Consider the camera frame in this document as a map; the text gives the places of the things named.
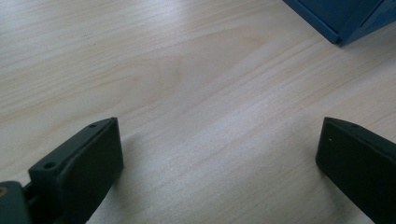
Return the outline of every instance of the wood grain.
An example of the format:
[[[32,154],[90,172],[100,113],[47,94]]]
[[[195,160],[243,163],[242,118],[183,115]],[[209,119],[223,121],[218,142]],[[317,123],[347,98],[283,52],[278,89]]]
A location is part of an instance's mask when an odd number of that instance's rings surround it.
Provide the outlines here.
[[[371,223],[315,165],[321,122],[396,141],[396,24],[342,49],[275,0],[0,2],[0,180],[118,117],[90,223]]]

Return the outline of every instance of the blue box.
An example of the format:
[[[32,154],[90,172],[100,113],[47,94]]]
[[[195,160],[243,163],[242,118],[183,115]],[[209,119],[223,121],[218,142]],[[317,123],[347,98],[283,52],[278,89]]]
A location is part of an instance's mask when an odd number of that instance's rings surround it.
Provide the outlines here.
[[[339,46],[396,21],[396,0],[283,1]]]

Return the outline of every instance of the wooden table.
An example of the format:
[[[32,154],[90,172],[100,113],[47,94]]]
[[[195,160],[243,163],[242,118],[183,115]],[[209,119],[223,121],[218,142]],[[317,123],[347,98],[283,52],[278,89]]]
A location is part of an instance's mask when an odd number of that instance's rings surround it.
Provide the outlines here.
[[[324,117],[396,141],[396,24],[344,48],[279,0],[0,3],[0,180],[118,117],[89,223],[371,223],[315,164]]]

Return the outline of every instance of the small hole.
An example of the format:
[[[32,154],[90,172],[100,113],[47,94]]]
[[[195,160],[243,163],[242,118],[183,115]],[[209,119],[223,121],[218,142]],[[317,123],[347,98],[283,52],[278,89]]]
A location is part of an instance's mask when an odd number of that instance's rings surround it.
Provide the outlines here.
[[[55,162],[49,162],[47,164],[44,165],[44,169],[50,169],[53,168],[56,165]]]
[[[7,194],[8,189],[6,187],[0,187],[0,197]]]

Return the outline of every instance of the black plastic part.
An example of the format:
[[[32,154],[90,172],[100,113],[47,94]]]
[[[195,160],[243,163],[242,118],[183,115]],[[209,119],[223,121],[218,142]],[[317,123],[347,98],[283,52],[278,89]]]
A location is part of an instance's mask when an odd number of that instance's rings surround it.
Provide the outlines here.
[[[117,119],[95,122],[29,169],[49,213],[85,223],[123,168]]]
[[[32,223],[21,184],[18,182],[0,183],[0,223]]]
[[[326,118],[318,167],[375,223],[396,223],[396,145],[359,125]]]
[[[32,168],[32,182],[0,183],[0,223],[85,223],[123,168],[116,118],[95,122]]]

